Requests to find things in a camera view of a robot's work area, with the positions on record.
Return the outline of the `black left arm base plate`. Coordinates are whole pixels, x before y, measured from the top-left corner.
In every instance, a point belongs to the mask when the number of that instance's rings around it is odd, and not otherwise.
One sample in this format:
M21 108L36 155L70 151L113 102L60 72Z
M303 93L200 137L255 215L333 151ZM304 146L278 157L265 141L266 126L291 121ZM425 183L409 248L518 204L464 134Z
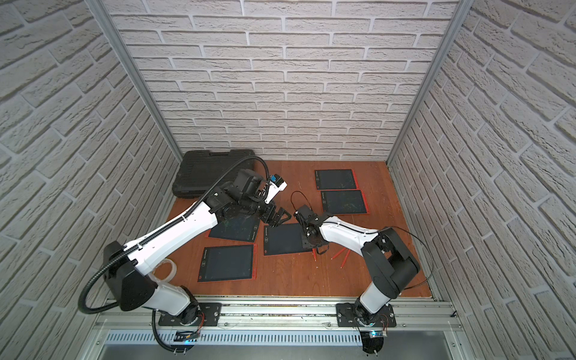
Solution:
M159 326L216 326L220 318L222 304L219 302L193 303L177 316L160 312Z

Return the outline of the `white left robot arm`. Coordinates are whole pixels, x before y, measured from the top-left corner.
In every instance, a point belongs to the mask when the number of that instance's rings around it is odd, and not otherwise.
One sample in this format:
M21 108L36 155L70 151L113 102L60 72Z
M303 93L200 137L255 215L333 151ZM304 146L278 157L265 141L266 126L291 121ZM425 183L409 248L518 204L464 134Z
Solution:
M162 227L112 250L121 260L104 274L122 311L148 308L191 322L198 303L183 286L152 279L153 270L190 240L230 218L256 216L264 224L277 226L290 219L273 199L287 183L278 175L264 180L249 169L234 181L212 186L195 204Z

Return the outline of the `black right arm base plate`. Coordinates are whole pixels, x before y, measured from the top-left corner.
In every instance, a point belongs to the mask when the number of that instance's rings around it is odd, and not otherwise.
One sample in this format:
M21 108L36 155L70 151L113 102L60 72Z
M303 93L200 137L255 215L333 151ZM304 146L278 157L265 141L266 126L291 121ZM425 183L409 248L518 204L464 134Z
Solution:
M395 313L390 304L386 304L376 313L371 313L359 302L338 303L335 305L337 325L341 328L359 327L394 328L397 326Z

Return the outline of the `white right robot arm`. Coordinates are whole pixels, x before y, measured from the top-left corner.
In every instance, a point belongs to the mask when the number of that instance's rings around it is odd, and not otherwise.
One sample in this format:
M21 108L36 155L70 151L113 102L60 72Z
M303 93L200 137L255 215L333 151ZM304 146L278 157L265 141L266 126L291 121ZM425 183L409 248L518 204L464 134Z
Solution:
M303 205L295 219L312 247L335 243L362 256L370 275L370 285L357 298L357 317L377 314L408 287L421 270L419 261L395 229L367 229L339 217L318 215Z

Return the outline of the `red tablet with green scribbles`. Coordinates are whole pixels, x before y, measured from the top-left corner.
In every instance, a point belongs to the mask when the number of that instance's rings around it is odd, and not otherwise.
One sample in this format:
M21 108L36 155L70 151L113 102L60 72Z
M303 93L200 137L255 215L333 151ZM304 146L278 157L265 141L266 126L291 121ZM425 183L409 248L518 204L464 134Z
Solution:
M361 190L322 190L322 207L333 215L363 215L369 213Z

